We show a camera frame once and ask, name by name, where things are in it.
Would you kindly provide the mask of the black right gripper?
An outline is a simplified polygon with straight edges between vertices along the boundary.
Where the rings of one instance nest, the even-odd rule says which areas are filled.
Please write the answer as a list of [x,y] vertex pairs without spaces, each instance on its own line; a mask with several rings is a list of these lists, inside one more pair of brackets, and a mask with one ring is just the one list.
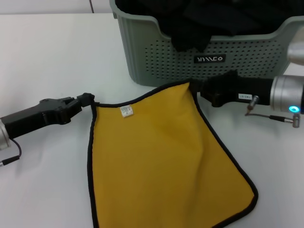
[[221,107],[230,102],[249,103],[248,96],[258,96],[259,105],[270,105],[270,92],[273,79],[239,77],[238,72],[230,70],[213,76],[206,82],[191,81],[189,90],[211,102],[213,107]]

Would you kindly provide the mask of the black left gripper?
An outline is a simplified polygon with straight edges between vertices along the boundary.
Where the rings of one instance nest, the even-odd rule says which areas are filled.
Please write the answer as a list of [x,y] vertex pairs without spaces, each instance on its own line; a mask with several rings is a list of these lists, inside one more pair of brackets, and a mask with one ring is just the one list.
[[77,98],[44,99],[38,105],[1,118],[9,138],[15,139],[40,128],[71,122],[71,118],[89,107],[95,96],[83,93]]

